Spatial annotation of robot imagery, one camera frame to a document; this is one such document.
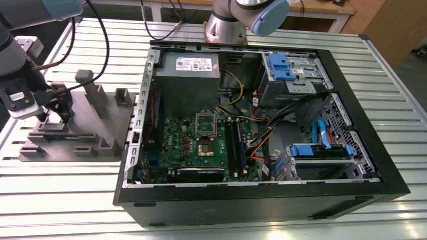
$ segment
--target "label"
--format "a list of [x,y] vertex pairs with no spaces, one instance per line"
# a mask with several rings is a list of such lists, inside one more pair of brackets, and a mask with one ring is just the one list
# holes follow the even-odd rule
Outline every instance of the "label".
[[354,14],[354,11],[338,11],[339,14]]
[[270,174],[270,169],[266,165],[261,166],[261,171],[264,172],[264,174],[268,176]]
[[180,57],[176,59],[176,71],[212,72],[212,59]]
[[282,154],[282,152],[276,149],[276,150],[274,150],[272,157],[276,158],[276,157],[279,157],[280,154]]
[[69,141],[80,141],[80,137],[67,136],[65,139],[69,140]]
[[292,69],[294,74],[304,74],[304,71],[302,69]]
[[253,107],[257,108],[259,105],[260,105],[260,100],[256,97],[253,97]]
[[21,100],[25,98],[25,95],[23,92],[19,92],[16,94],[12,94],[11,96],[8,96],[11,98],[11,100],[15,102],[17,100]]

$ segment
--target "slotted aluminum surface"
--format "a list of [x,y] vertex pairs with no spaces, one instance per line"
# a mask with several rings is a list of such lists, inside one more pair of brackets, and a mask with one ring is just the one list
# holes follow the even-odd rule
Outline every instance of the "slotted aluminum surface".
[[[151,38],[139,21],[105,20],[105,26],[111,61],[97,83],[108,92],[128,88],[137,93]],[[149,27],[160,37],[173,24],[151,23]],[[69,30],[68,27],[49,62],[67,52]],[[201,25],[185,25],[169,40],[203,42],[203,30]],[[51,83],[73,86],[79,69],[97,74],[103,67],[105,43],[97,21],[84,19],[76,32],[69,58],[45,73]],[[370,43],[355,35],[300,31],[278,31],[270,37],[248,33],[248,41],[252,45],[332,52],[412,193],[336,220],[141,228],[112,205],[120,163],[20,162],[19,150],[36,122],[9,121],[0,135],[5,139],[0,139],[0,238],[318,240],[427,236],[426,113]]]

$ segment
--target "orange wire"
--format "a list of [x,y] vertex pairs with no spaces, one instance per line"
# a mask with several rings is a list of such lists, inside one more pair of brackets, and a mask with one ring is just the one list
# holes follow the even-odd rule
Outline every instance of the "orange wire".
[[271,137],[271,135],[274,134],[274,132],[271,131],[271,133],[268,134],[268,136],[266,137],[266,139],[260,142],[257,148],[255,149],[255,151],[251,154],[251,159],[257,159],[257,157],[255,157],[255,154],[257,153],[257,151],[260,150],[261,146],[264,145],[264,143],[267,142],[268,138]]

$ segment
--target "wire bundle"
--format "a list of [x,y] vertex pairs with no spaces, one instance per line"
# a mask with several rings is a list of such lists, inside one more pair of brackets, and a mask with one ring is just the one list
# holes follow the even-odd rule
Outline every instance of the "wire bundle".
[[275,116],[271,118],[271,120],[267,123],[266,126],[266,130],[263,132],[263,134],[260,136],[257,136],[253,140],[252,143],[256,143],[259,140],[261,140],[260,144],[257,145],[257,147],[255,148],[255,151],[251,154],[251,160],[259,160],[261,161],[263,159],[256,156],[256,152],[260,150],[260,148],[263,147],[263,145],[268,142],[270,137],[272,136],[274,133],[274,129],[278,126],[279,121],[288,116],[290,114],[292,114],[307,102],[310,102],[311,100],[315,99],[323,99],[330,95],[328,92],[323,92],[319,93],[316,95],[310,95],[310,96],[304,96],[300,100],[298,100],[294,104],[288,105],[287,107],[284,107],[276,114]]

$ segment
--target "blue plastic latch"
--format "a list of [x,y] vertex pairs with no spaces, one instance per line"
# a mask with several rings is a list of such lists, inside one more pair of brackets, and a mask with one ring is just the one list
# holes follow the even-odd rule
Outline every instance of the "blue plastic latch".
[[352,146],[347,146],[346,149],[347,149],[348,156],[352,158],[355,155],[355,151],[354,151]]
[[287,56],[284,54],[270,54],[268,58],[274,80],[295,82],[296,76],[292,72],[292,64],[290,63]]
[[137,170],[137,172],[136,172],[136,177],[137,177],[137,179],[141,179],[141,178],[143,178],[143,171],[141,171],[141,170]]
[[292,157],[299,155],[299,151],[295,146],[291,146],[291,155],[292,155]]
[[291,148],[291,155],[295,156],[314,156],[315,152],[310,145],[295,145]]
[[298,149],[298,155],[299,156],[314,156],[314,150],[312,150],[312,146],[310,145],[296,145],[295,146]]

